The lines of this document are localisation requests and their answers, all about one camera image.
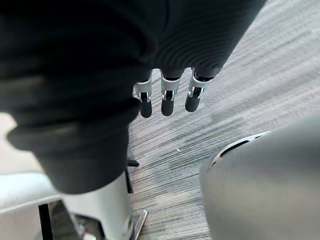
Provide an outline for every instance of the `striped carpet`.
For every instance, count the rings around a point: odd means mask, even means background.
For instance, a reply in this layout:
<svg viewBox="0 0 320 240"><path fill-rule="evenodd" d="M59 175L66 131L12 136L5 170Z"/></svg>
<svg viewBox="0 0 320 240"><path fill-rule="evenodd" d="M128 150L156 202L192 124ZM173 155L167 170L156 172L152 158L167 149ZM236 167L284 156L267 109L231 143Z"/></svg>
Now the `striped carpet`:
<svg viewBox="0 0 320 240"><path fill-rule="evenodd" d="M130 126L134 214L149 210L141 240L209 240L199 169L225 145L320 110L320 2L269 0L199 109L185 111L191 70L172 116L161 114L161 76L152 74L150 118Z"/></svg>

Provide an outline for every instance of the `robotic finger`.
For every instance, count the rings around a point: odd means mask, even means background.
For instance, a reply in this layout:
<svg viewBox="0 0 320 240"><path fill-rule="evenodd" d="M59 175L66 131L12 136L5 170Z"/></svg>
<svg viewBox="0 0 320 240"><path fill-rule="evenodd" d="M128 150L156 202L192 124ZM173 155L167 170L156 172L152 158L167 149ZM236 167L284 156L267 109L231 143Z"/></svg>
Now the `robotic finger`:
<svg viewBox="0 0 320 240"><path fill-rule="evenodd" d="M138 99L141 102L140 113L144 118L149 118L152 114L151 95L152 95L152 71L150 71L149 77L144 81L137 82L134 85L134 89Z"/></svg>
<svg viewBox="0 0 320 240"><path fill-rule="evenodd" d="M197 110L200 98L204 95L210 82L219 73L221 67L212 69L193 68L189 82L188 95L185 100L185 109L192 113Z"/></svg>
<svg viewBox="0 0 320 240"><path fill-rule="evenodd" d="M184 69L162 69L161 70L161 112L170 116L174 111L174 101L178 93L181 75Z"/></svg>

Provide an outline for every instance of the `black fingertip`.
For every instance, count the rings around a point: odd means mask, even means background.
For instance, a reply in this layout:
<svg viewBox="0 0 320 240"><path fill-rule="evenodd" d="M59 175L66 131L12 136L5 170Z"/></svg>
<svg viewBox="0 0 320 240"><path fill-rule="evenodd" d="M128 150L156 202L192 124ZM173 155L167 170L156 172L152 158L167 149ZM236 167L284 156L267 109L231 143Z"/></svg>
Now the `black fingertip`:
<svg viewBox="0 0 320 240"><path fill-rule="evenodd" d="M185 100L185 109L190 112L193 113L195 110L197 110L198 106L200 103L200 99L196 96L193 97L186 97Z"/></svg>
<svg viewBox="0 0 320 240"><path fill-rule="evenodd" d="M140 112L141 112L142 117L149 118L152 114L151 101L149 101L149 102L143 101L141 103Z"/></svg>
<svg viewBox="0 0 320 240"><path fill-rule="evenodd" d="M162 100L161 112L165 116L170 116L174 112L174 101L171 99Z"/></svg>

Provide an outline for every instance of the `vent opening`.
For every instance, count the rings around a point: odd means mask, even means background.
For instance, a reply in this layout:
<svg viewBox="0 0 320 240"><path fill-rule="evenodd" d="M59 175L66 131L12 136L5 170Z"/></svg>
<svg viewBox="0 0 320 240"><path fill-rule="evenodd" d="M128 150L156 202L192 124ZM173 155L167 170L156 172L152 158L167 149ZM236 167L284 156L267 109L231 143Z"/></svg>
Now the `vent opening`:
<svg viewBox="0 0 320 240"><path fill-rule="evenodd" d="M220 158L222 158L226 153L228 153L232 149L236 149L237 147L240 147L241 145L246 144L248 142L249 142L248 140L245 140L245 141L239 142L239 143L229 147L227 150L225 150L223 153L220 154Z"/></svg>

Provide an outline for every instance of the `robotic hand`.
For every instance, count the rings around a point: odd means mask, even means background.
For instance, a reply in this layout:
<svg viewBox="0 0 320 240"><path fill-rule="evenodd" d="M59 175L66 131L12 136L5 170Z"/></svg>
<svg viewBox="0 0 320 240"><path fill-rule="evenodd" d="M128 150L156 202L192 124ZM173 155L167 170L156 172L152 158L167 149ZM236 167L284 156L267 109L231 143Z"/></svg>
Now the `robotic hand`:
<svg viewBox="0 0 320 240"><path fill-rule="evenodd" d="M264 3L2 3L0 111L17 123L7 138L33 152L82 238L97 237L85 219L98 223L101 238L137 238L125 174L128 125L139 109L152 113L152 69L161 69L161 111L169 116L181 74L193 68L185 108L194 112Z"/></svg>

